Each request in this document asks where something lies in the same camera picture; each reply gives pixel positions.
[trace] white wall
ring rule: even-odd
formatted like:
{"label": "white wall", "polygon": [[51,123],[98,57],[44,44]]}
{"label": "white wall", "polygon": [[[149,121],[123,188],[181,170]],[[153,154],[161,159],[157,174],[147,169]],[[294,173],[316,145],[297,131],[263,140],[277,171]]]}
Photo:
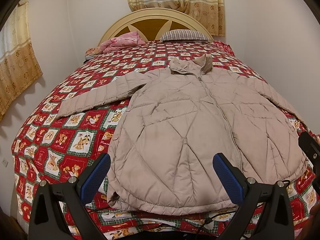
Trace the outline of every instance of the white wall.
{"label": "white wall", "polygon": [[79,62],[96,47],[113,23],[131,12],[127,0],[68,0],[72,36]]}
{"label": "white wall", "polygon": [[226,36],[214,37],[230,44],[236,57],[244,61],[247,25],[247,0],[224,0]]}
{"label": "white wall", "polygon": [[43,76],[12,103],[0,123],[0,160],[5,157],[9,161],[7,168],[0,165],[0,206],[7,215],[14,187],[11,144],[34,108],[79,66],[67,0],[30,0],[28,16],[31,41]]}
{"label": "white wall", "polygon": [[246,32],[245,63],[319,134],[320,25],[308,6],[303,0],[247,0]]}

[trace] red checkered bedspread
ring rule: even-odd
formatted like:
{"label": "red checkered bedspread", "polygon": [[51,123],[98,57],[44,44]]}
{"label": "red checkered bedspread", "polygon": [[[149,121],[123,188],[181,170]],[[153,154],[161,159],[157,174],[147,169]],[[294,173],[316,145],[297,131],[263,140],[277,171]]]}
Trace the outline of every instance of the red checkered bedspread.
{"label": "red checkered bedspread", "polygon": [[[55,120],[62,100],[105,85],[130,71],[146,72],[167,67],[172,58],[191,60],[204,53],[212,54],[215,67],[264,81],[255,71],[237,60],[230,46],[224,43],[151,41],[131,49],[98,55],[59,84],[33,111],[12,144],[19,212],[24,220],[28,222],[30,219],[32,201],[41,180],[45,179],[50,183],[65,182],[70,176],[78,176],[87,165],[91,165],[101,151],[108,150],[116,125],[129,104],[127,99]],[[305,130],[299,120],[283,112],[298,133]],[[308,169],[306,174],[288,187],[296,232],[304,224],[310,208],[317,201],[316,193],[311,187],[313,178],[314,174]],[[108,207],[105,197],[107,187],[106,178],[92,203],[87,205],[88,209]],[[62,203],[61,207],[70,231],[75,238],[80,239],[66,205]],[[261,210],[256,211],[248,233],[254,228],[260,212]],[[172,217],[146,212],[122,212],[112,208],[91,213],[108,239],[144,230],[196,232],[204,219],[213,215],[214,213],[210,212]],[[224,229],[223,221],[229,221],[231,217],[232,215],[219,216],[206,226],[205,230],[212,235],[220,234]]]}

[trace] beige puffer jacket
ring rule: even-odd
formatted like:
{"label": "beige puffer jacket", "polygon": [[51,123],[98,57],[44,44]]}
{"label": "beige puffer jacket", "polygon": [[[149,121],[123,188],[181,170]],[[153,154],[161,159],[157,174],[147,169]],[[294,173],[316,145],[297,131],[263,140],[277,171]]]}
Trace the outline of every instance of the beige puffer jacket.
{"label": "beige puffer jacket", "polygon": [[212,168],[220,152],[258,182],[294,180],[306,170],[298,135],[276,106],[300,118],[295,109],[261,80],[212,68],[211,55],[130,72],[63,101],[58,115],[130,96],[108,150],[113,207],[184,215],[233,206]]}

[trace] pink blanket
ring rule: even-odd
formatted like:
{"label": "pink blanket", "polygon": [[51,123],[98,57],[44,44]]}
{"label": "pink blanket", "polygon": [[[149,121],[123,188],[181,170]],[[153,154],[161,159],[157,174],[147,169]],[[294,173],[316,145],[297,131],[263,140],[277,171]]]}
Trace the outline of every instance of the pink blanket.
{"label": "pink blanket", "polygon": [[99,52],[108,53],[143,44],[145,44],[145,42],[140,38],[138,32],[130,32],[101,43],[99,46]]}

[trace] zipper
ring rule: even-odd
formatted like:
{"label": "zipper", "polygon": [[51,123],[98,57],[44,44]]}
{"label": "zipper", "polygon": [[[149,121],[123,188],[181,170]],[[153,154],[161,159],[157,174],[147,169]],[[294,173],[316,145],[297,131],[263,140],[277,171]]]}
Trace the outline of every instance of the zipper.
{"label": "zipper", "polygon": [[[180,71],[175,70],[175,69],[171,69],[171,70],[174,71],[174,72],[177,72],[177,73],[179,73],[179,74],[191,74],[191,75],[194,75],[195,77],[197,77],[196,74],[194,74],[194,73],[192,73],[192,72],[184,72],[184,73],[183,73],[183,72],[180,72]],[[239,148],[238,148],[238,146],[237,146],[237,144],[236,144],[236,142],[235,142],[235,139],[233,138],[233,135],[232,135],[232,132],[231,132],[231,125],[230,125],[229,121],[227,120],[227,118],[225,117],[222,109],[218,106],[216,100],[215,100],[214,97],[211,95],[210,90],[207,88],[207,86],[206,86],[205,83],[203,82],[203,80],[202,80],[202,78],[201,78],[201,73],[200,73],[200,76],[197,77],[197,78],[198,78],[199,82],[201,83],[201,85],[203,86],[204,90],[206,91],[207,95],[209,95],[210,98],[215,102],[216,107],[219,109],[220,114],[223,116],[223,120],[224,120],[224,123],[225,123],[225,127],[226,127],[226,130],[227,130],[227,133],[228,133],[229,137],[231,138],[231,140],[232,140],[232,142],[233,142],[233,151],[234,151],[234,153],[235,153],[235,155],[236,155],[237,166],[238,166],[238,168],[240,169],[240,171],[242,172],[241,154],[240,154]]]}

